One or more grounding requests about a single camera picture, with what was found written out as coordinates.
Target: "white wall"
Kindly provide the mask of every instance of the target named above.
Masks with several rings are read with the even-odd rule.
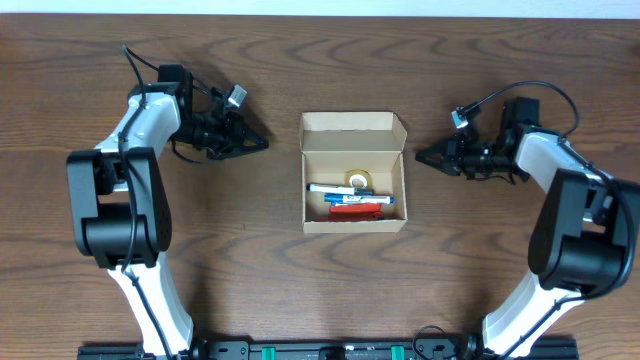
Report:
[[[0,12],[638,19],[640,0],[0,0]]]

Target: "green connector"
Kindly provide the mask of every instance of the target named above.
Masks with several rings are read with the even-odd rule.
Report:
[[[276,360],[276,348],[262,348],[262,360]]]
[[[404,360],[404,346],[396,345],[391,347],[391,360]]]

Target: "tape roll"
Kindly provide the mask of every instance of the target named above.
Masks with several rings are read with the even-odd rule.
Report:
[[[371,175],[364,170],[351,170],[347,173],[344,179],[346,186],[351,186],[360,189],[372,189],[373,181]]]

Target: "blue marker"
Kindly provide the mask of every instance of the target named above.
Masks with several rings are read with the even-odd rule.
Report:
[[[393,196],[353,196],[326,194],[324,201],[343,204],[393,204]]]

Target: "wood grain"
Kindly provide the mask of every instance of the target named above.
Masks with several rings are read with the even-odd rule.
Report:
[[[72,241],[65,158],[95,146],[125,111],[127,43],[155,64],[249,91],[263,153],[208,167],[165,154],[170,261],[199,328],[255,340],[465,332],[527,269],[544,194],[530,182],[448,178],[413,160],[452,133],[448,113],[508,83],[553,82],[576,101],[572,143],[640,181],[640,23],[509,19],[0,16],[0,357],[74,359],[83,342],[138,341],[119,288]],[[153,74],[144,70],[144,76]],[[567,105],[544,89],[545,126]],[[480,132],[499,125],[501,101]],[[301,232],[303,111],[392,110],[409,131],[409,222],[398,234]],[[640,356],[640,280],[570,312],[583,359]]]

